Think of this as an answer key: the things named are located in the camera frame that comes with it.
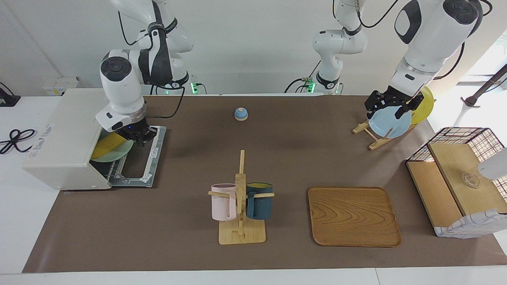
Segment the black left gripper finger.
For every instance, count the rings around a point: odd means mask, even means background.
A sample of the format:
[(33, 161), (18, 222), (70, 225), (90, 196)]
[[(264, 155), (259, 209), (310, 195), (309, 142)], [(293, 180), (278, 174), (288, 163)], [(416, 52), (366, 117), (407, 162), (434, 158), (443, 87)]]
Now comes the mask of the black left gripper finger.
[(415, 111), (423, 101), (423, 95), (416, 95), (408, 103), (401, 103), (400, 108), (395, 112), (395, 118), (400, 119), (409, 110)]
[(375, 112), (386, 108), (385, 94), (374, 90), (364, 103), (367, 119), (371, 119)]

